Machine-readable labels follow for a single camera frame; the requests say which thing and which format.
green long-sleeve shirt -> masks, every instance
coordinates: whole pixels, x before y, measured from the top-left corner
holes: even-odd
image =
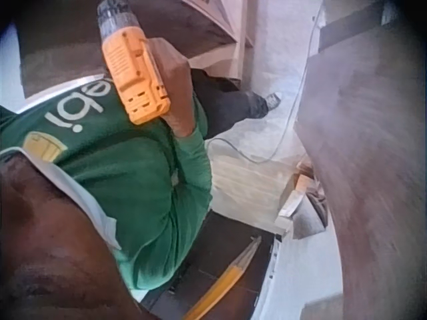
[[[104,79],[20,115],[1,108],[0,149],[23,147],[90,192],[117,219],[122,249],[113,254],[127,286],[153,289],[179,267],[211,201],[207,124],[193,103],[197,128],[176,139],[160,119],[133,125]]]

person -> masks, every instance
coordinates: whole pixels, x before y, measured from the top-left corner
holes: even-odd
[[[172,277],[209,209],[203,137],[280,104],[191,71],[163,39],[150,47],[162,119],[133,125],[108,78],[1,108],[3,319],[145,319],[129,292]]]

shoe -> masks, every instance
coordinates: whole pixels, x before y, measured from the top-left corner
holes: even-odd
[[[266,102],[267,102],[268,111],[274,110],[282,102],[282,93],[275,92],[275,93],[269,94],[266,97]]]

